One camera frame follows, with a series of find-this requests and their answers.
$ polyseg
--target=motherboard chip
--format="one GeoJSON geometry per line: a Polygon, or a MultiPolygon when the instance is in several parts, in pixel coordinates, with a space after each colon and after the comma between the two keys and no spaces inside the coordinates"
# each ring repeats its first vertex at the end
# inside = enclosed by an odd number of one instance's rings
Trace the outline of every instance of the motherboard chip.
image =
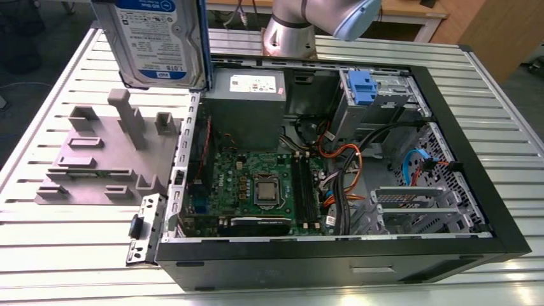
{"type": "Polygon", "coordinates": [[[257,184],[257,199],[276,200],[276,184],[272,182],[257,184]]]}

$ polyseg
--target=metal table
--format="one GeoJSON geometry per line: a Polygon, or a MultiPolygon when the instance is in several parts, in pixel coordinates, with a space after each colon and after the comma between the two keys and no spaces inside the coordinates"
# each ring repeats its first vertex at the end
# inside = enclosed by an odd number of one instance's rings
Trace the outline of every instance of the metal table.
{"type": "MultiPolygon", "coordinates": [[[[217,54],[260,54],[260,34],[210,30],[217,54]]],[[[160,268],[125,268],[128,225],[137,206],[37,205],[34,192],[70,129],[74,105],[97,115],[122,87],[101,30],[90,29],[0,172],[0,300],[180,305],[534,305],[544,300],[544,146],[476,57],[450,45],[317,38],[322,59],[426,66],[533,252],[437,284],[341,289],[189,293],[160,268]]],[[[132,91],[145,117],[182,118],[186,91],[132,91]]]]}

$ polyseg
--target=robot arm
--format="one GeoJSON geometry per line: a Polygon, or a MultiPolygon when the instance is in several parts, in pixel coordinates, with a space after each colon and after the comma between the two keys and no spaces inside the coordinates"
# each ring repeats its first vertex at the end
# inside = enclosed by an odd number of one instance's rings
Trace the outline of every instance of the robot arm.
{"type": "Polygon", "coordinates": [[[380,7],[381,0],[274,0],[264,34],[268,55],[310,57],[316,52],[313,26],[340,40],[354,40],[380,7]]]}

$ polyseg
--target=power supply label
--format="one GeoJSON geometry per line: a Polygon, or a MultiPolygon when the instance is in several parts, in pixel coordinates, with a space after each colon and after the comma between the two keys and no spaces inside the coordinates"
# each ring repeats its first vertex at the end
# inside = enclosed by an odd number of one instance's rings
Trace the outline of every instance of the power supply label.
{"type": "Polygon", "coordinates": [[[181,40],[173,33],[180,27],[170,0],[117,0],[116,13],[132,60],[149,78],[181,79],[186,72],[181,40]]]}
{"type": "Polygon", "coordinates": [[[276,78],[265,75],[230,76],[232,92],[265,92],[276,93],[276,78]]]}

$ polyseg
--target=hard drive label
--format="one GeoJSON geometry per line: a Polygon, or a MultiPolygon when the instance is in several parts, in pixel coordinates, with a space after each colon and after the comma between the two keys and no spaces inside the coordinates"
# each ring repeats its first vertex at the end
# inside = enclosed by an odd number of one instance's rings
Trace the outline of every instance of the hard drive label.
{"type": "Polygon", "coordinates": [[[181,79],[186,72],[181,41],[173,33],[174,3],[170,0],[118,0],[116,13],[138,72],[149,78],[181,79]]]}

